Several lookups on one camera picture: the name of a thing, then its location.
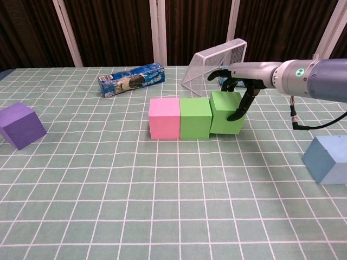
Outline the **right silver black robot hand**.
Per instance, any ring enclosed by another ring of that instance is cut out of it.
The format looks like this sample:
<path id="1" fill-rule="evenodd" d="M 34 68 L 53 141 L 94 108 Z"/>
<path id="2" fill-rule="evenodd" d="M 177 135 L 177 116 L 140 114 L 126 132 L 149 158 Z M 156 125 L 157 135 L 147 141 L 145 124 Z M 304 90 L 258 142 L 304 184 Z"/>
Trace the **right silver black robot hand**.
<path id="1" fill-rule="evenodd" d="M 238 62 L 231 64 L 227 69 L 217 69 L 208 76 L 209 81 L 216 77 L 226 79 L 221 88 L 223 92 L 233 92 L 239 81 L 246 87 L 239 107 L 235 113 L 229 115 L 228 121 L 242 118 L 260 90 L 274 87 L 272 75 L 279 66 L 279 62 Z"/>

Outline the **green foam cube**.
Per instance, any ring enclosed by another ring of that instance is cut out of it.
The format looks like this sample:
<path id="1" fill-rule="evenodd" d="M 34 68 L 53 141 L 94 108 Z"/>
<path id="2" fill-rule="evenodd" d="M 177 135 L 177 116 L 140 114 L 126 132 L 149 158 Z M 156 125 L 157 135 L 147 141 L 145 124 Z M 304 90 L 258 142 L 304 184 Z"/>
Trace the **green foam cube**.
<path id="1" fill-rule="evenodd" d="M 181 139 L 209 139 L 212 112 L 209 99 L 181 98 Z"/>
<path id="2" fill-rule="evenodd" d="M 239 92 L 212 91 L 210 106 L 213 114 L 210 132 L 213 134 L 239 134 L 246 116 L 236 121 L 227 118 L 239 107 L 242 97 Z"/>

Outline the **pink foam cube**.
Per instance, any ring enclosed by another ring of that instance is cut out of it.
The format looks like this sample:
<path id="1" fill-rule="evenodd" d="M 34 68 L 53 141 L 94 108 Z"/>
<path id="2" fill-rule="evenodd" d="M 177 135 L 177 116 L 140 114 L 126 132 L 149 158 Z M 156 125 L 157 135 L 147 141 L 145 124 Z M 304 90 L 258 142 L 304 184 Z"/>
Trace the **pink foam cube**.
<path id="1" fill-rule="evenodd" d="M 179 139 L 179 98 L 153 98 L 149 106 L 149 127 L 152 139 Z"/>

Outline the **light blue foam cube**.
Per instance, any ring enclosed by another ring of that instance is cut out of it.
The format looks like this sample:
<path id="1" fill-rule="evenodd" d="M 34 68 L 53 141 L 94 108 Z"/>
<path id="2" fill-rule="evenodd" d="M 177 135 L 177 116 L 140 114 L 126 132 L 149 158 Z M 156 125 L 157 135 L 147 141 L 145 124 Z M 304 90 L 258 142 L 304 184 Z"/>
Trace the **light blue foam cube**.
<path id="1" fill-rule="evenodd" d="M 314 137 L 302 161 L 317 184 L 347 184 L 347 135 Z"/>

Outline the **long blue cookie package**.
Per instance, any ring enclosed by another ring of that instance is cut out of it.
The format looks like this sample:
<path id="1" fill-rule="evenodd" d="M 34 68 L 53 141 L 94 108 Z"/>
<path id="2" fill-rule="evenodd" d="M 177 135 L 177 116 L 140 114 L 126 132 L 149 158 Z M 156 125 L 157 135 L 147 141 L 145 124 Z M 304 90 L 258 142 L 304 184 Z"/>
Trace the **long blue cookie package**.
<path id="1" fill-rule="evenodd" d="M 164 81 L 165 69 L 160 63 L 147 64 L 130 70 L 98 76 L 101 93 L 105 98 Z"/>

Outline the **dark brown curtain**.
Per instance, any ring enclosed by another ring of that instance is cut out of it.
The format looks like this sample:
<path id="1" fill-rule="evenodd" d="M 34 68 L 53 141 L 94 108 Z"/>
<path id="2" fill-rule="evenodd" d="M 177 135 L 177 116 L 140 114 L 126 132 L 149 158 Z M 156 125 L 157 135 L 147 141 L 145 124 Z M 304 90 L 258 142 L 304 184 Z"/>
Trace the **dark brown curtain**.
<path id="1" fill-rule="evenodd" d="M 63 0 L 86 67 L 154 61 L 149 0 Z M 240 0 L 235 37 L 245 60 L 310 59 L 338 0 Z M 169 65 L 224 43 L 232 0 L 164 0 Z M 71 67 L 53 0 L 0 0 L 0 72 Z"/>

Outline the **green checked tablecloth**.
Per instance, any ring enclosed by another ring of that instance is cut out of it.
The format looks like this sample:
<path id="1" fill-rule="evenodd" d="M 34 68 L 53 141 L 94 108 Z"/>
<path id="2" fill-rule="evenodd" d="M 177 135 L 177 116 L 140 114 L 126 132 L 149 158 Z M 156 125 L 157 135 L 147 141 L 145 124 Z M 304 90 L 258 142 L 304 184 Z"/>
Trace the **green checked tablecloth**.
<path id="1" fill-rule="evenodd" d="M 347 185 L 318 185 L 301 158 L 347 120 L 291 129 L 288 98 L 260 93 L 238 135 L 153 140 L 152 98 L 184 98 L 186 69 L 105 99 L 118 68 L 16 69 L 0 109 L 22 102 L 47 134 L 0 136 L 0 260 L 347 260 Z"/>

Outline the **purple foam cube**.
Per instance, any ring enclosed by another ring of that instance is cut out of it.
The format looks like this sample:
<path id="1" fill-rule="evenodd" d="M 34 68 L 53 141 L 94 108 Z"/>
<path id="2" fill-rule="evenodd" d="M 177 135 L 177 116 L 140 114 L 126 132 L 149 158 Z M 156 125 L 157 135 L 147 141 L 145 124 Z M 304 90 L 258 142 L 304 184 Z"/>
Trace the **purple foam cube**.
<path id="1" fill-rule="evenodd" d="M 18 102 L 0 110 L 0 135 L 18 150 L 46 134 L 36 112 L 25 104 Z"/>

